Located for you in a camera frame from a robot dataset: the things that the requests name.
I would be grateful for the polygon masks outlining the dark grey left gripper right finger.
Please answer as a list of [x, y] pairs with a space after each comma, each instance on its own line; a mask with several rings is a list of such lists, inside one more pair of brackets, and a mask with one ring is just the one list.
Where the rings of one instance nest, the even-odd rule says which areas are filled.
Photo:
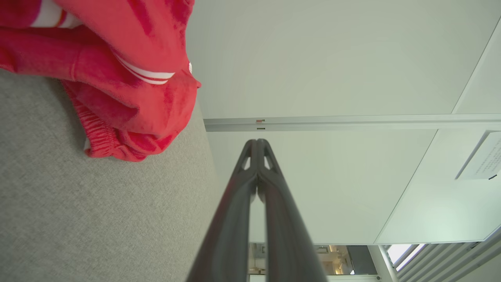
[[286, 179], [265, 139], [258, 139], [258, 196], [265, 206], [266, 280], [327, 281]]

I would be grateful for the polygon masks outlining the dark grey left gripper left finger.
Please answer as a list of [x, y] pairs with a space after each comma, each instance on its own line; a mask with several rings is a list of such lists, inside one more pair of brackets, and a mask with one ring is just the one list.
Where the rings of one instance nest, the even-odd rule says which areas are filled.
[[257, 142], [245, 143], [194, 260], [188, 282], [245, 282], [249, 207], [256, 194]]

